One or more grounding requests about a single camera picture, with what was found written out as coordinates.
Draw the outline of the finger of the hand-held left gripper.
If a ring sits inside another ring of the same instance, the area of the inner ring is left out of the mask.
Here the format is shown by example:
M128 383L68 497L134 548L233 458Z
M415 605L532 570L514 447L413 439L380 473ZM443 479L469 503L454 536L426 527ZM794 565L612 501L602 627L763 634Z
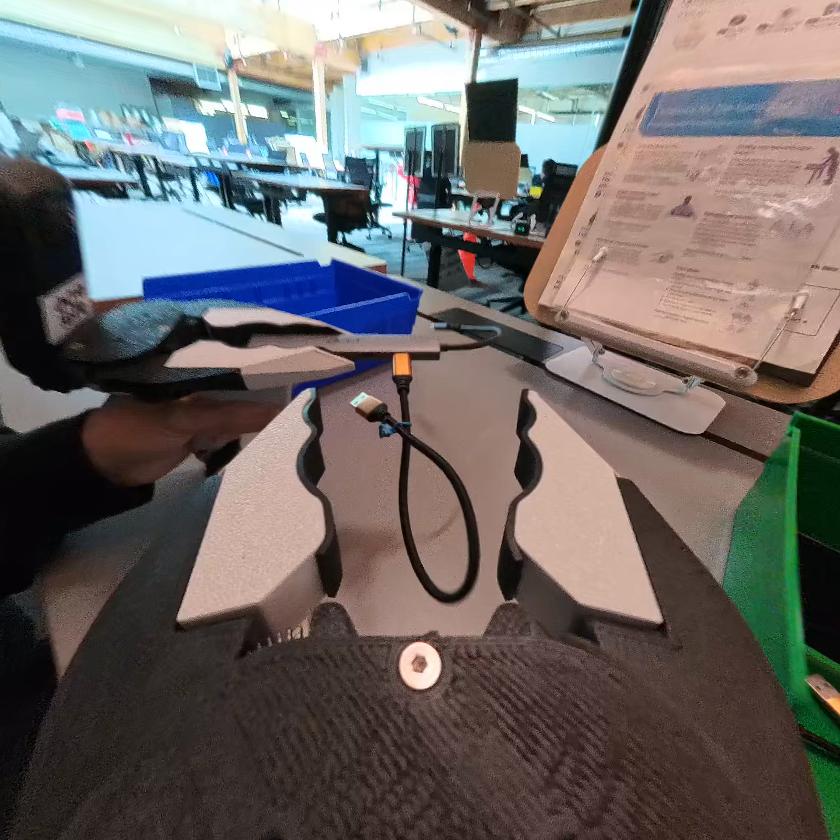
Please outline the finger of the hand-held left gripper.
M231 370L240 375L247 391L318 382L355 370L351 360L313 345L238 348L225 343L193 343L174 352L164 366L173 370Z
M203 313L206 336L235 348L265 344L283 347L336 337L343 330L316 319L273 308L210 307Z

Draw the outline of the dark grey usb hub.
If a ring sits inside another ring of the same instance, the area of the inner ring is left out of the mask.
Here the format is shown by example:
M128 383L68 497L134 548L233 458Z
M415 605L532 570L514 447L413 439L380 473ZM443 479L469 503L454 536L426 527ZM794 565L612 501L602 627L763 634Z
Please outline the dark grey usb hub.
M396 354L406 354L413 361L437 361L449 352L478 350L501 336L495 324L455 324L434 322L428 335L296 331L258 333L245 347L278 347L300 350L313 347L349 361L387 361Z

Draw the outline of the wooden document stand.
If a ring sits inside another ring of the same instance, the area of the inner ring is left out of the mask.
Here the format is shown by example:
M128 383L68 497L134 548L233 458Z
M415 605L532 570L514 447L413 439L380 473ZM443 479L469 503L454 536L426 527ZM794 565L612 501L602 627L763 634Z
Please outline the wooden document stand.
M610 141L593 153L575 177L546 245L526 284L526 304L544 326L573 338L571 350L549 358L546 370L570 384L684 434L703 434L721 413L723 397L712 386L768 403L798 404L838 392L838 221L813 261L805 291L755 362L662 343L595 322L558 322L541 304L546 287L570 240L583 232L579 221L605 153L628 138L653 88L668 80L714 82L718 75L746 74L757 81L803 75L838 77L833 66L789 69L748 66L700 72L655 73L649 55Z

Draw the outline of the blue plastic bin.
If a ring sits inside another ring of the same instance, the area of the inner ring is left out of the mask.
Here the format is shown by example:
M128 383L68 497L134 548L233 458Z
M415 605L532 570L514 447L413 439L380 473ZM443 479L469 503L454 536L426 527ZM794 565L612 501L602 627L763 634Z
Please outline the blue plastic bin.
M333 260L327 266L305 260L271 266L152 277L143 282L143 300L214 300L210 307L273 308L326 322L343 333L412 335L421 291L405 282ZM353 373L263 391L197 394L243 397L284 405L304 386L330 384L388 360L353 362Z

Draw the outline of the person's left forearm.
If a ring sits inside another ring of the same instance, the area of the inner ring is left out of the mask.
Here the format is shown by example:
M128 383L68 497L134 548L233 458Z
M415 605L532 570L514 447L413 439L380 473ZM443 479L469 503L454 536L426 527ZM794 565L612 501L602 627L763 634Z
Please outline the person's left forearm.
M68 533L141 507L154 483L119 486L82 442L90 412L1 436L1 598L24 592Z

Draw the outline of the green plastic bin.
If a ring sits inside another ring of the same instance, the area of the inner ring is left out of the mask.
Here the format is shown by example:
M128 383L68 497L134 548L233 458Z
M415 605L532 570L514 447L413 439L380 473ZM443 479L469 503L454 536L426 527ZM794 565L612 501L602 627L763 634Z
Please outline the green plastic bin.
M801 730L839 838L839 427L796 413L734 519L723 587Z

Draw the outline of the person's left hand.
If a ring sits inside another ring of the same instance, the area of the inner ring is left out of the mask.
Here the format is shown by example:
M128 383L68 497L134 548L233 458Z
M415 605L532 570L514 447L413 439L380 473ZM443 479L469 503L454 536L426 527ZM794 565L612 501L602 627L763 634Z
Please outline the person's left hand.
M173 402L123 399L90 413L80 439L93 468L119 487L141 487L199 452L257 434L273 405L189 396Z

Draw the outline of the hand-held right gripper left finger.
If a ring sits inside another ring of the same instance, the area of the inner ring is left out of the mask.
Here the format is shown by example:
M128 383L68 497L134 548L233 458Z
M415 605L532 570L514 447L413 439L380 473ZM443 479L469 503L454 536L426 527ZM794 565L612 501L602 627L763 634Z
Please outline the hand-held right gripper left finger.
M308 622L343 577L324 473L322 416L301 391L224 469L176 621L248 619L258 635Z

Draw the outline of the orange plug cable blue tie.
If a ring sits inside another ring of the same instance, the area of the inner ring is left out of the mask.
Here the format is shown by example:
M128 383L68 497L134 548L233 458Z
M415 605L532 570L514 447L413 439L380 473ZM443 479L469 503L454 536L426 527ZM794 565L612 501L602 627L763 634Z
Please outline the orange plug cable blue tie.
M400 407L399 417L393 416L383 401L365 393L356 396L351 404L357 414L378 426L380 438L400 438L401 454L397 480L397 510L407 558L420 585L432 599L443 604L456 604L465 600L473 591L480 571L480 536L475 509L466 485L455 468L413 432L410 408L413 365L407 353L396 353L393 356L392 381ZM409 502L412 452L417 452L425 457L446 478L455 494L465 525L467 542L465 576L460 585L453 591L445 591L433 581L417 549Z

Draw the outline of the blue header laminated sheet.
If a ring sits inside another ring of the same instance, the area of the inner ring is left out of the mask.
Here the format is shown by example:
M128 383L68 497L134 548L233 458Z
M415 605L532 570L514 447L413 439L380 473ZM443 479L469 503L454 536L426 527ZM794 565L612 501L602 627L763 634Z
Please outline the blue header laminated sheet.
M838 93L826 73L654 87L541 304L757 361L837 225Z

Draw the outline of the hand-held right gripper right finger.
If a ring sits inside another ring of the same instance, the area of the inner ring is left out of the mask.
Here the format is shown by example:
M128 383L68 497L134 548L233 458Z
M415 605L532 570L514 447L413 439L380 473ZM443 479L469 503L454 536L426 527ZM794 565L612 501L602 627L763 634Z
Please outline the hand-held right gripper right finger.
M504 599L551 637L585 637L595 623L664 629L613 467L532 389L521 391L516 431L520 491L497 566Z

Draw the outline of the black board document stand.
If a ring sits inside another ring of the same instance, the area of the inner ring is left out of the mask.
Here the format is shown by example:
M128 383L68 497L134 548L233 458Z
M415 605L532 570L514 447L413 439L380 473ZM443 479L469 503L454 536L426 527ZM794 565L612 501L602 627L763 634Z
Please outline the black board document stand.
M470 82L461 165L469 194L512 198L518 189L518 80Z

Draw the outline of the white instruction sheet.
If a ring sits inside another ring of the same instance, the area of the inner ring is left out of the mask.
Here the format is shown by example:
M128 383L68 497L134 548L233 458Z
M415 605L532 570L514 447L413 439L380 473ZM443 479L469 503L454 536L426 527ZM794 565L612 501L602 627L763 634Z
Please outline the white instruction sheet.
M838 64L839 3L678 1L649 58L655 73Z

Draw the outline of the black pole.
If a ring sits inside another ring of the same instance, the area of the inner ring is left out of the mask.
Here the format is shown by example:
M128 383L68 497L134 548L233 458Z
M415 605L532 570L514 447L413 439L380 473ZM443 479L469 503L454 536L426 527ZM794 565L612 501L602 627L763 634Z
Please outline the black pole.
M671 1L640 1L638 3L623 63L612 98L601 122L601 130L595 141L596 150L612 138L671 4Z

